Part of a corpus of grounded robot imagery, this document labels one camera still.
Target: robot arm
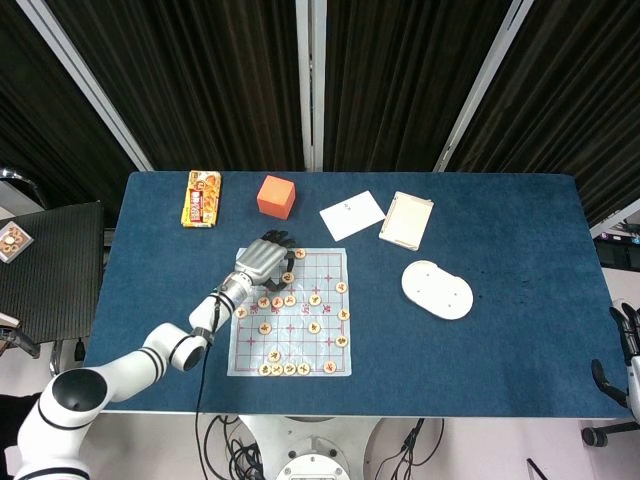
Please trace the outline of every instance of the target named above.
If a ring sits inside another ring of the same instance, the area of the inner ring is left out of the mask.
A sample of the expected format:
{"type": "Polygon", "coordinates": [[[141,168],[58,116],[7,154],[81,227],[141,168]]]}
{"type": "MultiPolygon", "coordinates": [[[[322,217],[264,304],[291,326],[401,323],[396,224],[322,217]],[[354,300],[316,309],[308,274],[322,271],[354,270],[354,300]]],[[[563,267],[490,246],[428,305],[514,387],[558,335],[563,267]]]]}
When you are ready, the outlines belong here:
{"type": "Polygon", "coordinates": [[[189,316],[191,334],[164,323],[140,349],[106,365],[68,370],[52,379],[20,429],[23,467],[16,479],[88,480],[89,469],[78,451],[93,420],[109,402],[127,400],[159,381],[169,364],[180,371],[197,365],[251,288],[265,284],[283,259],[292,258],[287,247],[293,241],[286,235],[271,231],[249,246],[234,272],[189,316]]]}

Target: white pole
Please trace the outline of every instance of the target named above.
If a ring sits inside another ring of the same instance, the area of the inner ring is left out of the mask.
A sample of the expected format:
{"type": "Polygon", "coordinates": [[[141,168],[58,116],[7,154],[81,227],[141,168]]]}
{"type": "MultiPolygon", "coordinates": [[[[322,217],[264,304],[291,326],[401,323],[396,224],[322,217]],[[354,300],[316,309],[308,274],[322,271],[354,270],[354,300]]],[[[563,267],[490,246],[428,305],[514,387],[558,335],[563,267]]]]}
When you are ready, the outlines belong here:
{"type": "Polygon", "coordinates": [[[300,118],[304,166],[313,171],[311,144],[311,58],[309,56],[309,2],[296,0],[296,31],[298,34],[298,73],[300,77],[300,118]]]}
{"type": "Polygon", "coordinates": [[[321,172],[324,155],[324,84],[327,57],[327,0],[311,3],[311,58],[313,96],[313,168],[321,172]]]}
{"type": "Polygon", "coordinates": [[[107,125],[136,168],[141,171],[153,170],[153,166],[142,148],[133,138],[124,120],[98,84],[46,2],[44,0],[17,0],[17,3],[87,97],[91,106],[107,125]]]}
{"type": "Polygon", "coordinates": [[[529,9],[535,0],[512,0],[511,7],[502,21],[500,30],[493,39],[491,48],[480,67],[480,71],[473,82],[473,86],[467,95],[467,99],[462,106],[462,110],[458,114],[456,123],[453,125],[447,143],[445,143],[438,161],[433,168],[434,172],[444,172],[455,152],[464,132],[467,130],[473,115],[476,113],[482,98],[489,89],[489,85],[493,80],[502,60],[504,59],[509,47],[513,43],[520,26],[524,22],[529,9]]]}

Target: white floor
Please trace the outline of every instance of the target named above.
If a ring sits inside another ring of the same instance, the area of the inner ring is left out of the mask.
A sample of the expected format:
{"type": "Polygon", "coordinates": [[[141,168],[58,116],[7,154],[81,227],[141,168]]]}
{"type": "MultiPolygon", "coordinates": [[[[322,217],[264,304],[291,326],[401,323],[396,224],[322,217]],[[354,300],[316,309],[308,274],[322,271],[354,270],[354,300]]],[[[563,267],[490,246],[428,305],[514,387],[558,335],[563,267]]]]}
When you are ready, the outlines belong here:
{"type": "MultiPolygon", "coordinates": [[[[640,306],[640,274],[604,271],[613,299],[624,297],[640,306]]],[[[73,342],[65,345],[66,368],[73,366],[73,342]]],[[[39,360],[18,350],[0,357],[0,393],[27,395],[49,381],[48,355],[43,346],[39,360]]],[[[202,417],[206,426],[210,415],[202,417]]],[[[385,419],[372,435],[365,461],[365,478],[373,480],[380,461],[395,454],[409,430],[411,419],[385,419]]],[[[527,467],[532,458],[549,480],[637,480],[640,478],[640,431],[612,435],[609,446],[584,447],[580,429],[591,422],[573,419],[447,419],[442,445],[432,461],[413,470],[415,479],[538,480],[527,467]]],[[[428,420],[416,446],[416,458],[428,453],[439,433],[439,421],[428,420]]],[[[236,434],[250,438],[246,429],[236,434]]],[[[214,466],[226,471],[220,435],[208,445],[214,466]]],[[[81,449],[84,461],[99,480],[203,478],[193,432],[193,415],[102,414],[81,449]]],[[[10,473],[19,465],[16,448],[7,450],[10,473]]],[[[395,468],[388,462],[380,478],[395,468]]]]}

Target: blue tablecloth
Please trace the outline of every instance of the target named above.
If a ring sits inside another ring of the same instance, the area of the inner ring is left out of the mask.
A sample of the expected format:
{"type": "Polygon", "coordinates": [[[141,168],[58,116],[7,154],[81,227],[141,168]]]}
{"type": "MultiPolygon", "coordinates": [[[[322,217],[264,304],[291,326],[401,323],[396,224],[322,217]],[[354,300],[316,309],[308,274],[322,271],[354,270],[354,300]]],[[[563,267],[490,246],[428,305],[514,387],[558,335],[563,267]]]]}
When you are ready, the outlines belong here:
{"type": "MultiPolygon", "coordinates": [[[[286,229],[304,247],[347,250],[353,374],[228,377],[228,322],[209,355],[203,410],[383,416],[621,417],[595,387],[592,358],[624,384],[606,285],[573,179],[563,175],[279,173],[295,182],[288,221],[258,212],[265,173],[224,172],[219,223],[186,229],[186,172],[129,179],[86,364],[137,349],[162,322],[188,315],[233,269],[239,247],[286,229]],[[435,207],[420,250],[378,239],[381,224],[337,244],[319,210],[370,190],[435,207]],[[473,309],[438,319],[402,293],[404,268],[431,260],[467,280],[473,309]]],[[[194,411],[201,366],[166,377],[112,409],[194,411]]]]}

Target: white card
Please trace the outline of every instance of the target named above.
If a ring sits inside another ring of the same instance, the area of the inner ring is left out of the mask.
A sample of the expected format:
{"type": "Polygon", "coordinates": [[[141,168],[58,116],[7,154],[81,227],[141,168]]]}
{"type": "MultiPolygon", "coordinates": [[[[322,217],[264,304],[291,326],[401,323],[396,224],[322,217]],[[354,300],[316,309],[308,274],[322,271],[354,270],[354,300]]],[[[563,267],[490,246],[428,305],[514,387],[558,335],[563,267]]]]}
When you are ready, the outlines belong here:
{"type": "Polygon", "coordinates": [[[384,220],[384,212],[369,190],[325,208],[320,216],[336,242],[384,220]]]}

